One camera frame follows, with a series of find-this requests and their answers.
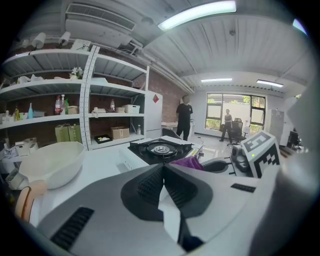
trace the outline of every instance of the purple cloth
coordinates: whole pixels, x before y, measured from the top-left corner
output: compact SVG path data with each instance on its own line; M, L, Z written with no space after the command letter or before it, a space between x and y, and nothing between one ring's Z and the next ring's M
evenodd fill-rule
M193 168L193 169L201 170L201 171L205 170L205 168L199 163L198 159L195 156L181 158L179 160L172 161L170 164L176 164L179 166Z

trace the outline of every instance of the fluorescent light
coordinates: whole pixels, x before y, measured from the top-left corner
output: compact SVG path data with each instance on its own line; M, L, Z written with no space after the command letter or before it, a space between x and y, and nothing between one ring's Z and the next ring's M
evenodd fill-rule
M301 25L301 23L295 18L292 26L294 26L295 28L297 28L298 30L302 31L303 33L305 33L307 35L307 32L305 31L304 27Z
M232 78L214 78L214 79L201 80L202 83L205 83L205 82L221 82L221 81L232 81Z
M176 26L179 26L183 23L199 19L201 17L214 15L214 14L223 14L223 13L234 13L237 11L235 1L221 1L221 2L212 2L203 4L183 12L178 13L177 15L168 18L164 22L158 25L159 29L162 31L170 30Z
M264 81L264 80L258 80L256 81L257 84L264 84L264 85L269 85L269 86L276 86L276 87L282 87L284 86L281 83L276 83L276 82L269 82L269 81Z

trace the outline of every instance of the metal shelving unit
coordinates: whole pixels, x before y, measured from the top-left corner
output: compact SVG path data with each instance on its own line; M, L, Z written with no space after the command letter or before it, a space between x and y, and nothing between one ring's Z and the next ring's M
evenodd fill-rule
M9 77L47 72L70 72L74 67L83 70L90 51L71 49L34 50L17 54L2 63L2 71Z
M83 76L79 80L45 79L20 83L0 89L0 100L8 102L44 95L79 94L79 114L45 116L4 123L0 124L0 129L42 122L79 119L82 144L87 150L110 147L143 139L146 134L146 126L144 125L144 135L137 135L132 120L134 118L143 118L145 122L144 109L141 109L142 113L138 114L100 113L98 115L99 118L130 118L131 135L129 138L115 139L103 144L97 144L91 139L89 118L94 118L94 115L89 113L90 94L131 99L131 104L133 104L138 96L146 94L149 82L149 67L145 70L123 60L99 54L99 50L100 47L95 45L91 47L90 51L70 49L35 50L17 54L4 61L2 71L13 78L31 74L70 72L74 67L81 67L83 69ZM93 74L128 81L132 85L134 79L146 74L146 82L144 89L136 89L92 79Z
M0 89L0 100L15 101L50 94L80 94L82 83L82 79L46 79L19 83Z
M97 150L97 149L111 147L111 146L119 145L119 144L123 144L123 143L134 142L134 141L138 141L138 140L142 140L142 139L145 139L144 135L138 135L138 134L135 134L134 132L130 133L130 137L128 137L128 138L118 138L118 139L114 139L112 141L105 142L102 144L98 144L92 138L91 139L91 147L93 150Z
M59 120L71 120L71 119L79 119L79 118L81 118L80 114L65 114L65 115L51 115L51 116L37 117L32 119L25 119L25 120L0 124L0 130L10 128L10 127L15 127L15 126L24 126L24 125L31 125L36 123L52 122L52 121L59 121Z
M135 99L140 95L145 95L146 90L148 90L149 83L149 67L147 69L140 68L136 65L133 65L129 62L113 58L110 56L99 54L100 47L96 47L92 61L89 68L89 74L86 80L85 88L85 102L84 102L84 125L85 125L85 135L88 150L95 150L105 147L110 147L113 145L118 145L122 143L127 143L130 141L136 141L145 138L146 126L143 125L144 130L142 135L138 135L134 126L134 118L143 118L143 122L146 121L146 116L143 114L144 109L140 108L142 113L132 114L132 113L100 113L98 114L99 118L108 118L108 117L130 117L130 137L115 139L110 142L97 144L96 141L92 138L90 132L90 118L93 118L94 115L89 113L89 102L90 95L105 95L119 98L130 99L131 104L134 104ZM131 82L133 85L133 80L139 76L146 74L145 88L136 89L133 87L123 86L119 84L109 83L106 81L101 81L99 79L92 79L92 75L103 75L105 77L113 77L125 81Z

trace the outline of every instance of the ceiling vent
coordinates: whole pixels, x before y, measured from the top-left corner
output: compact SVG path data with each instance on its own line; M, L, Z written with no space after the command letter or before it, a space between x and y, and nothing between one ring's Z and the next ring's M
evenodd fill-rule
M134 30L136 26L134 22L125 17L120 16L119 14L86 4L71 3L69 4L65 14L81 15L99 19L105 22L115 24L129 31Z

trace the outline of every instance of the tray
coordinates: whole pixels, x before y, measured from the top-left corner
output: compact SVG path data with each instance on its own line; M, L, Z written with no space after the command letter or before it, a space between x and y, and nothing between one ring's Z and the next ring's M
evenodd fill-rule
M102 137L102 138L106 137L106 138L109 138L109 139L108 140L104 140L104 141L100 141L100 140L98 140L98 138L100 138L100 137ZM94 136L94 140L96 141L96 143L102 144L102 143L106 143L106 142L111 142L112 138L109 135L104 134L104 135Z

